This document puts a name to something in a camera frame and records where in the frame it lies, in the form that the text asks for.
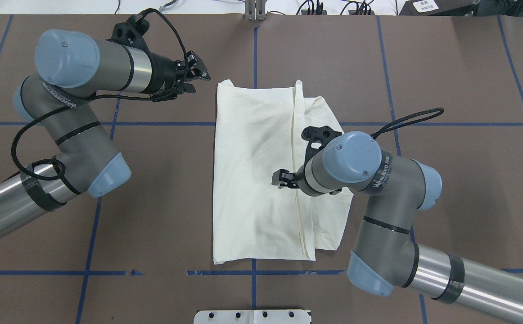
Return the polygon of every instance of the blue joint cap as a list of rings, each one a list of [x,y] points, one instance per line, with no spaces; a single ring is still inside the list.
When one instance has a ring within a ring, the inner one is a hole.
[[[441,195],[441,176],[440,173],[436,171],[436,169],[430,166],[426,166],[425,164],[422,164],[416,160],[414,160],[414,162],[416,162],[419,168],[422,169],[424,180],[426,182],[426,195],[424,196],[424,202],[418,209],[426,211],[436,204],[436,200]]]
[[[99,67],[99,47],[78,31],[51,29],[36,47],[37,72],[46,82],[62,88],[82,86]]]
[[[95,177],[89,188],[87,188],[87,193],[94,198],[99,198],[123,185],[130,178],[131,170],[123,159],[122,154],[118,153]]]
[[[381,164],[381,148],[366,133],[350,131],[334,138],[323,153],[325,170],[343,183],[358,183],[371,178]]]
[[[21,86],[23,86],[23,83],[19,85],[13,94],[13,106],[19,116],[23,117],[23,119],[30,123],[33,121],[33,117],[31,117],[31,115],[27,112],[27,110],[25,110],[25,107],[23,106],[23,101],[21,100]]]
[[[373,295],[388,297],[393,291],[393,285],[371,269],[354,251],[347,266],[347,278],[354,286]]]

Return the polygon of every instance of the folded fabric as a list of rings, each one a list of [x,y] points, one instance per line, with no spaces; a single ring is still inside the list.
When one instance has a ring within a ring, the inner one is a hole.
[[[309,197],[271,185],[274,171],[303,164],[307,126],[342,131],[321,97],[292,88],[218,84],[214,152],[214,263],[243,258],[312,260],[315,249],[336,250],[353,194]]]

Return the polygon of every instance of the cloth fold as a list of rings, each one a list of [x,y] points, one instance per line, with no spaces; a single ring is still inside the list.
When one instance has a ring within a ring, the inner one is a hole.
[[[353,194],[309,197],[271,185],[280,168],[303,164],[307,126],[342,131],[321,97],[291,88],[236,88],[218,84],[214,152],[214,263],[243,258],[312,260],[315,249],[336,250]]]

